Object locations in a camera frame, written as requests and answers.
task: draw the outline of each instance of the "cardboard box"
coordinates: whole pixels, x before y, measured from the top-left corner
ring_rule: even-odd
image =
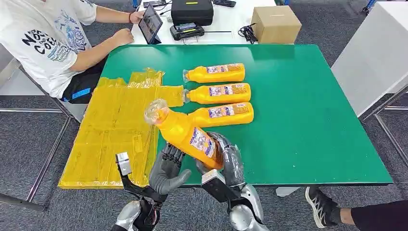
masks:
[[[289,6],[255,7],[252,23],[259,43],[293,44],[302,26]]]

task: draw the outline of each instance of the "black case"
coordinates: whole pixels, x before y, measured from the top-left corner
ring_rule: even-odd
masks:
[[[213,23],[214,9],[210,0],[173,0],[171,18],[174,25],[196,23],[209,26]]]

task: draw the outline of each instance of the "bottle label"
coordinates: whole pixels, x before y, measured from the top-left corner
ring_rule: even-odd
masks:
[[[210,87],[210,96],[233,95],[246,93],[243,84],[229,84],[221,87]]]
[[[194,128],[190,144],[196,149],[204,152],[205,155],[210,158],[214,155],[216,148],[214,141],[206,133],[197,128]]]
[[[224,105],[224,106],[212,107],[208,109],[210,118],[233,116],[236,114],[241,114],[241,113],[246,113],[246,112],[249,112],[249,108],[244,103]]]
[[[207,73],[209,73],[209,74],[222,73],[222,72],[227,72],[227,71],[228,71],[227,65],[207,67]]]
[[[219,66],[209,66],[207,67],[207,73],[222,73],[227,71],[239,71],[241,66],[239,64],[228,64],[228,65],[219,65]]]

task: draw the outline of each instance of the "bottle cap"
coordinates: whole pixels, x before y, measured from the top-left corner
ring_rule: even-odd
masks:
[[[169,111],[165,100],[154,100],[144,111],[144,120],[148,124],[161,124],[167,118]]]
[[[185,83],[187,83],[189,80],[189,71],[188,70],[183,70],[183,80]]]
[[[190,103],[190,91],[189,90],[187,90],[187,89],[184,89],[183,90],[183,102],[184,103]]]

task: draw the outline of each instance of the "person's hand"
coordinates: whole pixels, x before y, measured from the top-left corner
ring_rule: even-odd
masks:
[[[184,184],[191,175],[189,169],[185,169],[179,175],[184,156],[184,152],[167,142],[150,171],[150,187],[159,194],[166,195]]]
[[[144,11],[135,11],[130,14],[130,22],[133,24],[138,24],[143,18]]]
[[[115,46],[119,47],[133,42],[133,35],[128,28],[125,28],[116,32],[112,36],[112,39],[115,43]]]

